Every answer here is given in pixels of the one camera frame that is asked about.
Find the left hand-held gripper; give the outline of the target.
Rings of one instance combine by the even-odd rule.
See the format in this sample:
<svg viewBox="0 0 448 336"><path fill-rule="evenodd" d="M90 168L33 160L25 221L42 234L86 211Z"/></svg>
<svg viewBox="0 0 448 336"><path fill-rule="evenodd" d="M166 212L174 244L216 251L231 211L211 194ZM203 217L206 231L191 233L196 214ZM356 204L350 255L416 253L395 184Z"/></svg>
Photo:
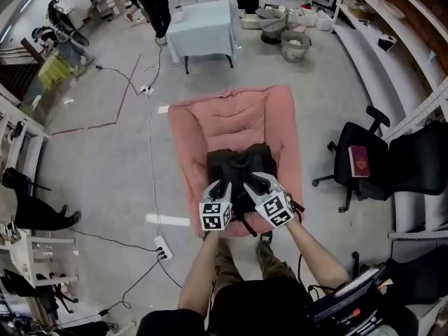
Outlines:
<svg viewBox="0 0 448 336"><path fill-rule="evenodd" d="M232 183L220 179L210 184L199 203L203 231L224 231L232 217Z"/></svg>

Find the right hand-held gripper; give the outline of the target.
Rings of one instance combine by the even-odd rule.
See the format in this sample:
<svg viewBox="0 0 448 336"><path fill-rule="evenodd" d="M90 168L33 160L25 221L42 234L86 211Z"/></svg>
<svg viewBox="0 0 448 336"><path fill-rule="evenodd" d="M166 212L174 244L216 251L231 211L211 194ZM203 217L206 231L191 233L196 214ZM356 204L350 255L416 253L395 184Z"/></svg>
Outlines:
<svg viewBox="0 0 448 336"><path fill-rule="evenodd" d="M264 172L252 172L251 182L243 183L255 210L273 227L279 228L294 219L292 200L277 179Z"/></svg>

